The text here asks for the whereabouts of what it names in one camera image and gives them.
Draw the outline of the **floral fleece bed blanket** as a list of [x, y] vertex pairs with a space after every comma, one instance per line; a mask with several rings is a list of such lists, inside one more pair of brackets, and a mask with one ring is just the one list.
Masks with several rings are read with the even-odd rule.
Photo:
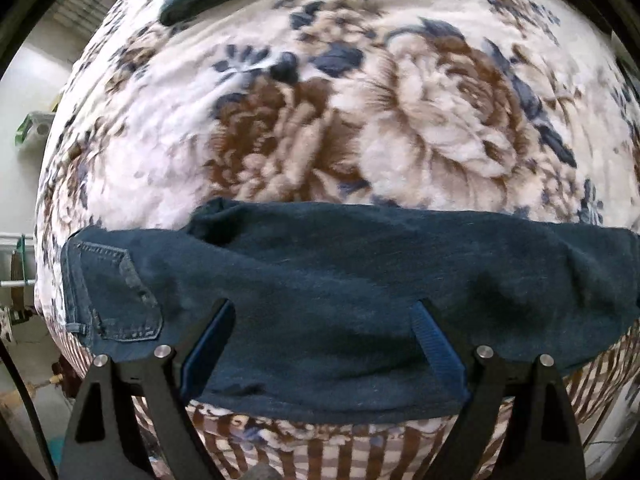
[[639, 93], [568, 0], [232, 0], [164, 25], [117, 0], [42, 164], [36, 304], [73, 367], [60, 251], [213, 197], [639, 226]]

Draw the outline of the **dark blue denim jeans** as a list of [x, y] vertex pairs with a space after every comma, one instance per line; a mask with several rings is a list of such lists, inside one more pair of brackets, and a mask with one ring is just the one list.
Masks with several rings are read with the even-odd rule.
[[89, 226], [62, 248], [66, 328], [116, 361], [174, 346], [225, 302], [183, 400], [314, 424], [454, 414], [461, 373], [420, 307], [471, 344], [577, 370], [639, 315], [625, 229], [488, 212], [212, 200], [178, 231]]

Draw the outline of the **clear plastic storage bin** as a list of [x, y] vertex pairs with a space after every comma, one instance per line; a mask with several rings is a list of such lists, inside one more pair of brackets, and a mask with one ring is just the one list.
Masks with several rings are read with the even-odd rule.
[[48, 112], [29, 112], [16, 129], [15, 145], [32, 146], [47, 141], [55, 114]]

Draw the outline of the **teal shelf rack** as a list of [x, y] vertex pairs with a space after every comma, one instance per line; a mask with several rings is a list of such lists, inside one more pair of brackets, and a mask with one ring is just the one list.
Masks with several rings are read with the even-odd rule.
[[32, 235], [1, 233], [1, 325], [27, 322], [35, 309], [35, 240]]

